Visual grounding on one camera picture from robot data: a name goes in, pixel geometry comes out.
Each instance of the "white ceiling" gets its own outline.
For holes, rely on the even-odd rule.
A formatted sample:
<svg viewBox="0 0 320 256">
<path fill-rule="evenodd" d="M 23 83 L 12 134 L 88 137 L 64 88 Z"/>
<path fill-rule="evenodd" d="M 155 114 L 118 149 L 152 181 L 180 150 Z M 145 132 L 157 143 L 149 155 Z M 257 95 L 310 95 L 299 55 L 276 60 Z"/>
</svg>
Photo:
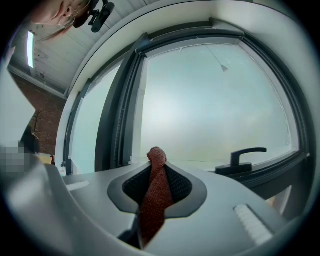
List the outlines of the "white ceiling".
<svg viewBox="0 0 320 256">
<path fill-rule="evenodd" d="M 71 28 L 65 35 L 52 41 L 40 41 L 46 35 L 58 30 L 56 26 L 43 26 L 25 23 L 17 32 L 12 47 L 16 46 L 9 69 L 26 74 L 50 87 L 62 95 L 72 83 L 74 75 L 85 56 L 95 43 L 115 24 L 136 10 L 160 0 L 111 0 L 115 4 L 110 15 L 100 32 L 93 33 L 89 20 L 80 28 Z M 103 3 L 99 1 L 97 9 Z M 34 68 L 28 66 L 27 59 L 27 34 L 31 30 L 35 33 Z"/>
</svg>

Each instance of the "brick wall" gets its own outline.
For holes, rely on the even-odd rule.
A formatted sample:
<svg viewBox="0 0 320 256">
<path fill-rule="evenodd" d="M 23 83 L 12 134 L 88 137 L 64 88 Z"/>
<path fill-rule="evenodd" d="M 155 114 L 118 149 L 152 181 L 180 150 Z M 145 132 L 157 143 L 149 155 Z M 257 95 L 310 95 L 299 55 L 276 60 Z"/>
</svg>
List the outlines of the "brick wall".
<svg viewBox="0 0 320 256">
<path fill-rule="evenodd" d="M 34 130 L 36 114 L 38 113 L 38 122 L 34 134 L 39 138 L 39 152 L 55 155 L 58 127 L 66 100 L 39 88 L 19 76 L 11 75 L 36 110 L 29 123 L 32 130 Z"/>
</svg>

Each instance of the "window pane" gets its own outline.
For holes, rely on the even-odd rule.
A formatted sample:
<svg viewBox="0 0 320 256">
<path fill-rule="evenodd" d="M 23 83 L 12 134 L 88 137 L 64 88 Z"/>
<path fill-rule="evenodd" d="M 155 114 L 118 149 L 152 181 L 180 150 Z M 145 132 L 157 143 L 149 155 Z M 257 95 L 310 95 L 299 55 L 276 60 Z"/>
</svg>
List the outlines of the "window pane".
<svg viewBox="0 0 320 256">
<path fill-rule="evenodd" d="M 229 164 L 231 152 L 242 149 L 267 148 L 267 153 L 241 156 L 241 162 L 252 164 L 293 150 L 274 85 L 239 45 L 196 45 L 159 54 L 147 60 L 144 75 L 133 163 L 147 160 L 156 146 L 172 164 L 207 171 Z"/>
<path fill-rule="evenodd" d="M 100 118 L 112 82 L 119 70 L 109 72 L 92 91 L 82 99 L 73 124 L 71 159 L 77 174 L 95 172 L 96 142 Z"/>
</svg>

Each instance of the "red tie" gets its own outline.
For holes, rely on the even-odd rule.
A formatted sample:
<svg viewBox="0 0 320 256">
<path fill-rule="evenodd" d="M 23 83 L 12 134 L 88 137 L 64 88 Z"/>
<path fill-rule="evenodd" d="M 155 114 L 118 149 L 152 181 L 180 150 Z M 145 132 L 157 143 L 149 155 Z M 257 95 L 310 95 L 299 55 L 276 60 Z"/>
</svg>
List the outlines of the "red tie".
<svg viewBox="0 0 320 256">
<path fill-rule="evenodd" d="M 143 246 L 149 243 L 165 223 L 165 209 L 174 204 L 164 168 L 166 153 L 159 147 L 153 147 L 147 157 L 151 162 L 149 189 L 144 196 L 139 216 Z"/>
</svg>

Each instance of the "black window handle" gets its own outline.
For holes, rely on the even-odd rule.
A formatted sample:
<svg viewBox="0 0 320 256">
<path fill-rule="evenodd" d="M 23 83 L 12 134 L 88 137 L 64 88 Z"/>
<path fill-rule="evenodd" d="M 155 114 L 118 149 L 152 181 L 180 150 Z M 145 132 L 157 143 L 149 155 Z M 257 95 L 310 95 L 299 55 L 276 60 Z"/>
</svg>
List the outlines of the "black window handle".
<svg viewBox="0 0 320 256">
<path fill-rule="evenodd" d="M 252 163 L 240 163 L 240 156 L 253 152 L 267 152 L 265 147 L 252 147 L 231 153 L 230 164 L 221 165 L 215 168 L 215 173 L 220 175 L 239 174 L 252 170 Z"/>
</svg>

